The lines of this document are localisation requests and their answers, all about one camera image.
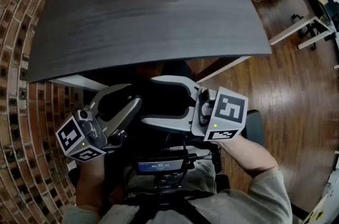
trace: black strap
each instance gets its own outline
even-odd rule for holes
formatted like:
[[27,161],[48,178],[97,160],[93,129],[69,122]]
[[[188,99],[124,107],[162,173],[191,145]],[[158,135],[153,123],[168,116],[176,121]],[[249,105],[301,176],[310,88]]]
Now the black strap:
[[186,216],[194,224],[209,224],[210,222],[186,199],[206,198],[211,196],[207,192],[177,192],[166,195],[139,195],[135,198],[127,199],[124,204],[138,205],[139,211],[135,214],[130,224],[145,224],[148,220],[153,219],[158,211],[173,210],[183,216]]

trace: dark gray table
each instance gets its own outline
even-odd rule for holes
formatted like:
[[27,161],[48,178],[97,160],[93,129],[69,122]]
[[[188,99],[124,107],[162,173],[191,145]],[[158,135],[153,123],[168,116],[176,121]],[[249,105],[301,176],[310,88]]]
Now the dark gray table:
[[149,61],[227,57],[211,67],[221,72],[270,53],[250,0],[47,0],[28,81]]

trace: brick wall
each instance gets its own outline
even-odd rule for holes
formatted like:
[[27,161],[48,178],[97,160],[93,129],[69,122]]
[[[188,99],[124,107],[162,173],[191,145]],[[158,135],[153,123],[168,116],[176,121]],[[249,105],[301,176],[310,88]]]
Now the brick wall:
[[46,0],[0,0],[0,222],[56,223],[74,203],[55,131],[82,92],[27,84],[31,42]]

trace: desk leg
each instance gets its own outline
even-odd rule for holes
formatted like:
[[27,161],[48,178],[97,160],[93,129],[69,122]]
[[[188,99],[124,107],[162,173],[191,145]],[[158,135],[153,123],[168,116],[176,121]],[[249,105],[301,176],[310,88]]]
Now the desk leg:
[[81,75],[72,75],[58,79],[49,80],[53,83],[62,84],[65,86],[79,87],[90,91],[100,91],[108,86],[100,84],[96,81],[90,80]]
[[215,61],[210,66],[208,66],[206,69],[204,69],[202,72],[195,75],[194,80],[197,83],[204,82],[207,79],[213,76],[216,76],[229,68],[232,68],[233,66],[245,61],[248,58],[250,57],[219,58],[217,61]]
[[289,35],[292,35],[294,32],[297,32],[299,29],[303,28],[307,24],[313,22],[316,19],[312,14],[308,14],[304,18],[302,18],[300,21],[296,22],[294,25],[288,27],[275,37],[269,40],[270,45],[275,45],[277,42],[283,40],[284,38],[287,38]]
[[321,40],[321,39],[323,39],[324,37],[327,37],[328,35],[331,35],[331,34],[332,34],[332,31],[327,30],[327,31],[325,31],[325,32],[323,32],[323,33],[320,33],[319,35],[316,35],[315,37],[313,37],[313,38],[311,38],[311,39],[309,39],[309,40],[303,42],[302,44],[299,44],[299,45],[298,45],[298,48],[299,48],[299,49],[305,48],[306,46],[309,46],[309,45],[311,45],[311,44],[317,42],[318,40]]

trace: display screen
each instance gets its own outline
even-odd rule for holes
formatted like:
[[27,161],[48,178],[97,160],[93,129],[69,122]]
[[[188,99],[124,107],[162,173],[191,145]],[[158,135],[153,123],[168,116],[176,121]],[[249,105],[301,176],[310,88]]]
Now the display screen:
[[140,172],[177,171],[181,169],[183,162],[183,159],[161,162],[143,162],[138,163],[138,167]]

